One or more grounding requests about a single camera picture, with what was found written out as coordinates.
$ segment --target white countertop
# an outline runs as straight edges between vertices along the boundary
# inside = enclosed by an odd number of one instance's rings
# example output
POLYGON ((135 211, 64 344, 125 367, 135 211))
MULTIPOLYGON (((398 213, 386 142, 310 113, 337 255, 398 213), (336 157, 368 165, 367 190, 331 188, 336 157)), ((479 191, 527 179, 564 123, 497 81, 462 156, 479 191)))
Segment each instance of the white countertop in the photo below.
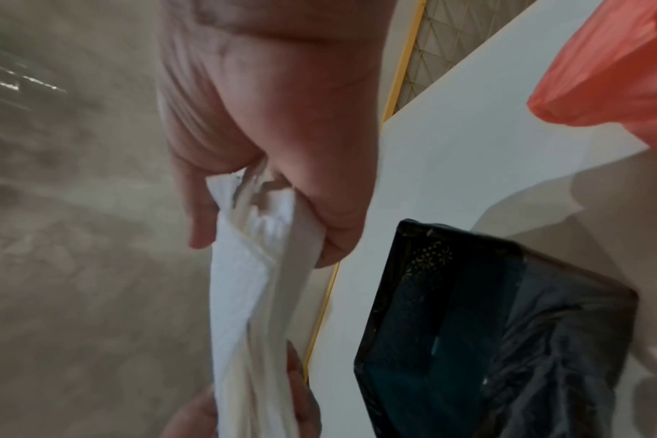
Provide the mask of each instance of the white countertop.
POLYGON ((384 126, 380 177, 310 363, 325 438, 371 437, 352 362, 396 225, 508 237, 633 286, 614 436, 657 437, 657 154, 621 126, 566 128, 526 100, 599 0, 538 0, 384 126))

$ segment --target another hand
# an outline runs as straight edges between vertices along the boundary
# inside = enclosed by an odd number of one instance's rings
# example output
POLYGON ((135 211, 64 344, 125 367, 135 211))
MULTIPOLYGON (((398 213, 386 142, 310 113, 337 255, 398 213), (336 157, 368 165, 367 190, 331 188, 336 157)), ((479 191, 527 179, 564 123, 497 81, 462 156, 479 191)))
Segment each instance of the another hand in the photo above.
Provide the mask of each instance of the another hand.
MULTIPOLYGON (((300 438, 318 438, 321 434, 319 405, 312 391, 305 385, 302 362, 291 344, 288 344, 287 349, 287 379, 292 391, 300 438)), ((209 387, 172 417, 160 438, 217 438, 217 427, 218 413, 213 387, 209 387)))
POLYGON ((189 245, 215 239, 204 178, 267 156, 328 233, 357 244, 375 186, 377 88, 393 0, 162 0, 158 97, 189 245))

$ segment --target red plastic bag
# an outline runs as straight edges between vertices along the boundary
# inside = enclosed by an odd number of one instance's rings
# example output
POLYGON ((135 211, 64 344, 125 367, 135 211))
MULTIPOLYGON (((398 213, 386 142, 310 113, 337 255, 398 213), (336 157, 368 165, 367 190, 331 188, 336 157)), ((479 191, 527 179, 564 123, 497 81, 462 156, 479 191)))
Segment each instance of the red plastic bag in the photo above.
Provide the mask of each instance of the red plastic bag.
POLYGON ((624 124, 657 149, 657 0, 605 0, 528 100, 544 121, 624 124))

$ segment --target trash bag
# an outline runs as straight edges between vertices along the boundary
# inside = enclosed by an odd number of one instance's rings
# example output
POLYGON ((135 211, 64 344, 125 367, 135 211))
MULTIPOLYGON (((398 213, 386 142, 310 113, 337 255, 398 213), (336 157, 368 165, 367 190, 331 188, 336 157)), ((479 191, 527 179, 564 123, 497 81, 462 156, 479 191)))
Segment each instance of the trash bag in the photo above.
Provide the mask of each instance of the trash bag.
POLYGON ((514 242, 396 230, 354 372, 377 437, 609 437, 637 295, 514 242))
POLYGON ((657 149, 657 0, 605 0, 528 100, 544 121, 622 123, 657 149))

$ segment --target white tissue paper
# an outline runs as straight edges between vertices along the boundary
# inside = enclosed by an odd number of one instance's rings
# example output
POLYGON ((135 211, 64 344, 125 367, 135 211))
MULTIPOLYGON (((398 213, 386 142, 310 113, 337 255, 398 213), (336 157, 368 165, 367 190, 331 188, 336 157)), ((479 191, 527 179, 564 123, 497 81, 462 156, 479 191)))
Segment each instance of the white tissue paper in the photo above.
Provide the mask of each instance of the white tissue paper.
POLYGON ((211 262, 219 438, 298 438, 287 330, 323 246, 307 201, 265 163, 208 180, 220 207, 211 262))

